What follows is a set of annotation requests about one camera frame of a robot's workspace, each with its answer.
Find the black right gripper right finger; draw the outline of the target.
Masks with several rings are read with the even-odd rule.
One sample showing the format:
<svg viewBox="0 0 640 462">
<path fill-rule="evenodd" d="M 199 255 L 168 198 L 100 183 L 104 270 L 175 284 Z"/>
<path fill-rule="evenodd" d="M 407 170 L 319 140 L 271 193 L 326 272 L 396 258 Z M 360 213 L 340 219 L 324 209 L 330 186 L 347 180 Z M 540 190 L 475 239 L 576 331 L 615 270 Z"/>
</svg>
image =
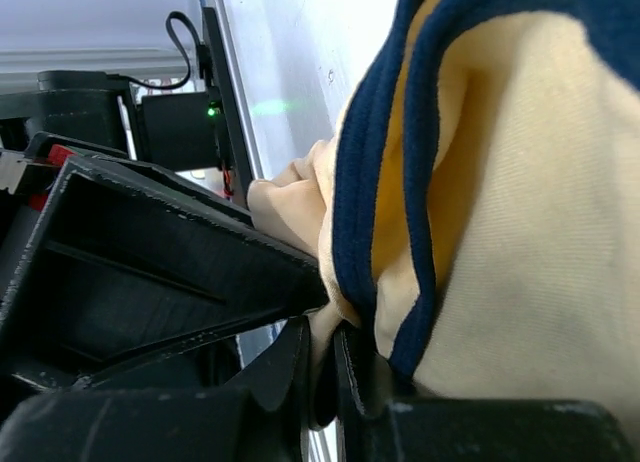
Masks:
<svg viewBox="0 0 640 462">
<path fill-rule="evenodd" d="M 388 461 L 392 454 L 387 403 L 393 388 L 387 363 L 350 326 L 333 338 L 338 457 Z"/>
</svg>

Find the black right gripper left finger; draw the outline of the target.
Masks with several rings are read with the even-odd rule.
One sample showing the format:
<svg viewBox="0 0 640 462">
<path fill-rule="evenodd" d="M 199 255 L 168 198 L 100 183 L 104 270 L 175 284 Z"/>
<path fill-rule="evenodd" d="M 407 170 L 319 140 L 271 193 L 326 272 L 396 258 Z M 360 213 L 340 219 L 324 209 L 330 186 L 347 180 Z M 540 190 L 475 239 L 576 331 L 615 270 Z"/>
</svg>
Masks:
<svg viewBox="0 0 640 462">
<path fill-rule="evenodd" d="M 224 387 L 240 395 L 236 461 L 306 461 L 310 327 L 286 322 L 276 340 Z"/>
</svg>

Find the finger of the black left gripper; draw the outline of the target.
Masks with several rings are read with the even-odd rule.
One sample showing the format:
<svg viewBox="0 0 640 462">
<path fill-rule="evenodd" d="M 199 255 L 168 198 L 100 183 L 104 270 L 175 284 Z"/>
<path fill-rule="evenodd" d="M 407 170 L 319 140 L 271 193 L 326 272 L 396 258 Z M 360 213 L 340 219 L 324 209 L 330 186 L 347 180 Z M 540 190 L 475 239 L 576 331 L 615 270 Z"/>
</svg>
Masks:
<svg viewBox="0 0 640 462">
<path fill-rule="evenodd" d="M 326 302 L 315 259 L 166 170 L 72 156 L 1 298 L 1 353 L 92 372 Z"/>
</svg>

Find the beige underwear with navy trim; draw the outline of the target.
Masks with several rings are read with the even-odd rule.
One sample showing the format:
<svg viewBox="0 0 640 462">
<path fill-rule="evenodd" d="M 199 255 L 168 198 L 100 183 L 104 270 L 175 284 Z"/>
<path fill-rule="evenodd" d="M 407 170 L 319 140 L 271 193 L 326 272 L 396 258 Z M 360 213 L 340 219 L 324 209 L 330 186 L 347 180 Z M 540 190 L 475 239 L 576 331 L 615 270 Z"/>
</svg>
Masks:
<svg viewBox="0 0 640 462">
<path fill-rule="evenodd" d="M 453 397 L 639 409 L 639 0 L 398 0 L 336 134 L 248 193 Z"/>
</svg>

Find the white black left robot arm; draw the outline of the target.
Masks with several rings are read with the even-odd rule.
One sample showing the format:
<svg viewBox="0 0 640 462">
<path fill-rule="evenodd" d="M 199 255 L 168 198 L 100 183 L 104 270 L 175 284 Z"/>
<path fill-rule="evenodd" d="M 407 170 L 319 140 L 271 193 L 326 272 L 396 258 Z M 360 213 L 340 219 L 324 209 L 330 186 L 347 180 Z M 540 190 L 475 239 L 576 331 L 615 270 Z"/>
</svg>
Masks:
<svg viewBox="0 0 640 462">
<path fill-rule="evenodd" d="M 313 259 L 249 212 L 132 160 L 121 109 L 225 130 L 224 95 L 135 103 L 123 80 L 52 71 L 1 98 L 1 374 L 35 391 L 110 379 L 275 322 L 311 359 L 307 314 L 326 293 Z"/>
</svg>

